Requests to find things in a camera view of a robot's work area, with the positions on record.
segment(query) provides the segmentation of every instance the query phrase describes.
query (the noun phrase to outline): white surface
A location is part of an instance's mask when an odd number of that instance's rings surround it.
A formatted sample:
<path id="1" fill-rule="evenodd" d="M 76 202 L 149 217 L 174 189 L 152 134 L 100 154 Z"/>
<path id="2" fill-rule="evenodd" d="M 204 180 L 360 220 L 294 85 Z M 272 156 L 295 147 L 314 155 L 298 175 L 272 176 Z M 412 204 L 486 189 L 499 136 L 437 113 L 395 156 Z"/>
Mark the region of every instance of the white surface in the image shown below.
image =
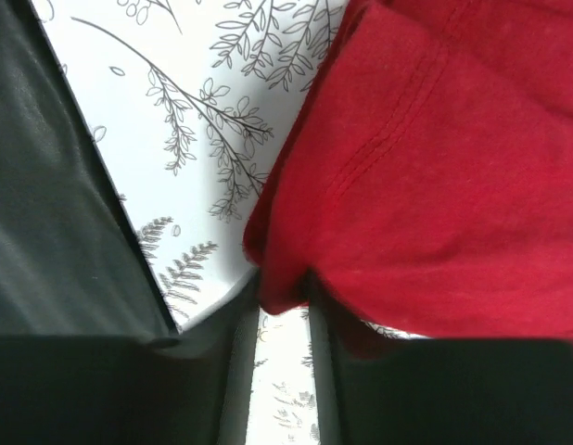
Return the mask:
<path id="1" fill-rule="evenodd" d="M 32 2 L 186 328 L 250 270 L 245 221 L 346 0 Z M 261 316 L 248 445 L 319 441 L 303 313 Z"/>

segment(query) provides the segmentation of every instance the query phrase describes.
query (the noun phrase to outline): folded cloth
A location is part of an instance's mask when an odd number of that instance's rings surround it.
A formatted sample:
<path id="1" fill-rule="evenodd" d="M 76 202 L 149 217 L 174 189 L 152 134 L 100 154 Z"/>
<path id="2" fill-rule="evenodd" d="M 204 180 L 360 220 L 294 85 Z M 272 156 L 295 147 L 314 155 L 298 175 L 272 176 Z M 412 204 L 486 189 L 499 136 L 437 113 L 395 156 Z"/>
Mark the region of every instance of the folded cloth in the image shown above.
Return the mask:
<path id="1" fill-rule="evenodd" d="M 573 1 L 353 1 L 244 245 L 272 314 L 573 338 Z"/>

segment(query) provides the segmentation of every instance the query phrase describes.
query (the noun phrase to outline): red garment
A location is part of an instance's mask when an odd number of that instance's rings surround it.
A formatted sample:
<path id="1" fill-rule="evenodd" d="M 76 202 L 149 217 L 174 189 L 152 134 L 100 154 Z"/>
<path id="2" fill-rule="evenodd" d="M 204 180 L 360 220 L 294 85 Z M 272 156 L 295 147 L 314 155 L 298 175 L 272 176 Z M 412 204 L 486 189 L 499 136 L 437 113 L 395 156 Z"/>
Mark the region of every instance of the red garment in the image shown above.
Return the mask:
<path id="1" fill-rule="evenodd" d="M 573 338 L 573 1 L 354 0 L 245 233 L 428 337 Z"/>

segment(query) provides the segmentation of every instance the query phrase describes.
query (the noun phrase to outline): red cloth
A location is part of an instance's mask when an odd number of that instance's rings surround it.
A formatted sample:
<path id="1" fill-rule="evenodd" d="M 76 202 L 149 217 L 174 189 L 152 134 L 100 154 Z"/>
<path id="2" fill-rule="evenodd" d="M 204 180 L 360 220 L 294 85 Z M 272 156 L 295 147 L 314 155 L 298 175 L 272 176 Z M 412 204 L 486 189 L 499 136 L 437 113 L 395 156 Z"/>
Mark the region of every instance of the red cloth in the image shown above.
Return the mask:
<path id="1" fill-rule="evenodd" d="M 573 1 L 353 0 L 245 232 L 428 337 L 573 338 Z"/>

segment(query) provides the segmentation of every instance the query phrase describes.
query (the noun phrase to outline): stitching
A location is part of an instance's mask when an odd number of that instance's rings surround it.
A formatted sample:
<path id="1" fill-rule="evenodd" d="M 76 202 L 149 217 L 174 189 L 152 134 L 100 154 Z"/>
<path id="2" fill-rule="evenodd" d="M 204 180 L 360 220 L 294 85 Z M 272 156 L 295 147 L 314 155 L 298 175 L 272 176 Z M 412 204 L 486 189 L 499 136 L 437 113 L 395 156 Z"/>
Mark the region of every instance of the stitching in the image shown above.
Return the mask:
<path id="1" fill-rule="evenodd" d="M 456 14 L 456 12 L 458 11 L 459 7 L 460 7 L 460 3 L 458 2 L 458 4 L 455 6 L 455 8 L 453 9 L 453 11 L 450 13 L 449 17 L 446 19 L 445 24 L 442 27 L 442 31 L 445 32 L 448 28 L 448 26 L 450 26 L 450 24 L 452 23 L 452 20 Z M 437 60 L 437 57 L 439 56 L 439 50 L 441 47 L 442 43 L 439 42 L 439 48 L 438 48 L 438 54 L 435 57 L 435 59 L 433 61 L 431 61 L 431 63 L 428 65 L 427 70 L 424 71 L 424 78 L 427 77 L 427 75 L 429 74 L 430 70 L 432 69 L 435 61 Z M 331 189 L 335 186 L 336 190 L 334 191 L 334 194 L 336 196 L 339 196 L 338 192 L 340 190 L 340 188 L 342 187 L 342 185 L 344 185 L 349 179 L 350 177 L 354 174 L 354 172 L 356 172 L 356 168 L 352 171 L 349 172 L 349 174 L 346 175 L 346 177 L 343 179 L 343 181 L 338 181 L 338 179 L 342 176 L 342 174 L 344 173 L 345 170 L 347 170 L 347 168 L 349 167 L 350 164 L 352 164 L 352 162 L 354 160 L 356 160 L 358 158 L 358 156 L 370 145 L 372 145 L 378 138 L 379 136 L 385 132 L 388 127 L 390 126 L 391 122 L 394 120 L 394 118 L 397 117 L 398 112 L 400 111 L 400 107 L 401 107 L 401 102 L 402 100 L 407 96 L 407 93 L 410 91 L 411 86 L 414 84 L 414 79 L 417 77 L 417 75 L 419 74 L 423 74 L 422 70 L 422 66 L 424 65 L 425 61 L 427 60 L 428 57 L 428 50 L 425 51 L 425 53 L 422 55 L 422 57 L 420 58 L 418 64 L 416 65 L 416 70 L 413 71 L 412 75 L 410 76 L 408 82 L 404 85 L 403 90 L 401 91 L 401 94 L 398 96 L 398 99 L 396 101 L 396 105 L 394 106 L 394 109 L 391 112 L 391 115 L 389 116 L 388 120 L 385 122 L 385 124 L 379 128 L 379 130 L 377 131 L 377 133 L 375 133 L 370 139 L 368 139 L 364 144 L 362 144 L 361 146 L 359 146 L 356 151 L 354 152 L 354 154 L 349 158 L 349 160 L 347 160 L 347 162 L 340 168 L 340 170 L 338 171 L 338 173 L 335 175 L 334 179 L 332 180 L 332 182 L 330 183 L 330 185 L 327 187 L 326 190 L 326 194 L 329 195 L 331 192 Z M 416 95 L 418 95 L 418 93 L 420 92 L 420 88 L 422 87 L 422 84 L 419 87 L 419 90 L 415 93 Z M 408 107 L 408 109 L 406 110 L 405 113 L 402 114 L 401 119 L 399 121 L 399 123 L 396 125 L 395 130 L 398 128 L 398 126 L 400 125 L 401 121 L 404 120 L 406 114 L 408 113 L 408 111 L 410 110 L 410 108 L 412 107 L 413 102 L 415 101 L 416 97 L 414 99 L 411 100 L 411 103 Z"/>
<path id="2" fill-rule="evenodd" d="M 473 3 L 474 3 L 473 0 L 469 0 L 469 1 L 465 4 L 465 9 L 462 11 L 462 13 L 460 14 L 460 16 L 458 17 L 457 22 L 455 23 L 456 26 L 453 28 L 453 30 L 449 30 L 449 34 L 453 34 L 454 32 L 457 31 L 457 29 L 459 28 L 461 19 L 465 16 L 466 12 L 470 9 L 470 6 L 472 6 Z M 458 41 L 461 40 L 461 39 L 462 39 L 462 36 L 463 36 L 463 33 L 464 33 L 464 31 L 461 31 L 461 32 L 458 34 L 456 40 L 458 40 Z M 441 50 L 444 50 L 445 53 L 444 53 L 444 56 L 443 56 L 443 57 L 439 58 L 439 54 L 440 54 L 440 51 L 441 51 Z M 431 94 L 432 94 L 433 91 L 435 90 L 435 87 L 436 87 L 437 84 L 439 83 L 439 80 L 441 79 L 441 77 L 442 77 L 442 75 L 443 75 L 443 72 L 445 71 L 445 69 L 446 69 L 447 66 L 449 65 L 449 62 L 450 62 L 450 60 L 451 60 L 451 59 L 450 59 L 450 53 L 451 53 L 450 45 L 449 45 L 447 42 L 445 42 L 445 41 L 441 41 L 440 46 L 439 46 L 439 49 L 438 49 L 438 53 L 437 53 L 436 57 L 434 58 L 433 63 L 431 64 L 431 67 L 434 66 L 435 63 L 436 63 L 438 60 L 444 59 L 445 61 L 444 61 L 444 63 L 443 63 L 443 67 L 439 70 L 439 74 L 438 74 L 437 78 L 435 79 L 435 81 L 433 82 L 433 84 L 431 85 L 431 87 L 430 87 L 430 89 L 429 89 L 429 91 L 428 91 L 426 97 L 424 98 L 424 100 L 422 101 L 422 103 L 420 103 L 420 104 L 418 105 L 418 109 L 416 110 L 414 116 L 410 118 L 410 121 L 408 121 L 406 125 L 404 125 L 405 128 L 402 130 L 401 135 L 390 145 L 390 147 L 389 147 L 387 150 L 385 150 L 385 151 L 383 151 L 382 153 L 380 153 L 379 156 L 377 157 L 377 159 L 375 159 L 374 161 L 372 161 L 371 163 L 369 163 L 367 166 L 365 166 L 365 167 L 361 170 L 360 173 L 358 173 L 358 170 L 363 166 L 363 163 L 362 163 L 362 162 L 359 162 L 359 163 L 356 165 L 355 169 L 347 176 L 347 178 L 345 179 L 345 181 L 341 183 L 341 187 L 339 187 L 339 188 L 337 189 L 337 191 L 336 191 L 337 193 L 336 193 L 336 195 L 335 195 L 335 199 L 334 199 L 333 202 L 336 203 L 336 202 L 352 187 L 352 185 L 353 185 L 361 176 L 363 176 L 363 175 L 364 175 L 366 172 L 368 172 L 374 165 L 376 165 L 384 156 L 386 156 L 386 155 L 393 149 L 393 147 L 396 146 L 396 145 L 400 142 L 400 140 L 406 135 L 406 132 L 408 131 L 409 128 L 412 127 L 412 124 L 414 123 L 414 120 L 415 120 L 415 119 L 418 117 L 418 115 L 420 114 L 420 111 L 422 110 L 423 106 L 424 106 L 425 103 L 428 101 L 428 99 L 430 98 Z M 389 134 L 385 137 L 385 139 L 383 139 L 383 140 L 377 142 L 376 144 L 374 144 L 373 150 L 371 150 L 371 151 L 367 154 L 367 156 L 366 156 L 365 159 L 371 157 L 371 156 L 376 152 L 376 150 L 379 148 L 379 146 L 381 146 L 381 144 L 382 144 L 383 142 L 388 141 L 389 138 L 392 137 L 393 134 L 395 134 L 395 133 L 397 132 L 397 130 L 398 130 L 404 123 L 406 123 L 406 122 L 404 122 L 404 120 L 405 120 L 405 118 L 406 118 L 408 115 L 410 115 L 410 111 L 412 110 L 413 106 L 416 105 L 416 102 L 417 102 L 417 99 L 418 99 L 418 95 L 419 95 L 420 92 L 422 91 L 424 84 L 427 82 L 427 75 L 428 75 L 429 73 L 430 73 L 430 71 L 427 72 L 427 74 L 425 75 L 423 81 L 421 82 L 421 84 L 420 84 L 420 86 L 419 86 L 419 88 L 418 88 L 418 90 L 417 90 L 417 92 L 416 92 L 416 97 L 414 98 L 414 100 L 413 100 L 413 101 L 411 102 L 411 104 L 409 105 L 409 107 L 408 107 L 406 113 L 404 113 L 403 118 L 399 121 L 398 125 L 396 125 L 396 128 L 395 128 L 391 133 L 389 133 Z"/>

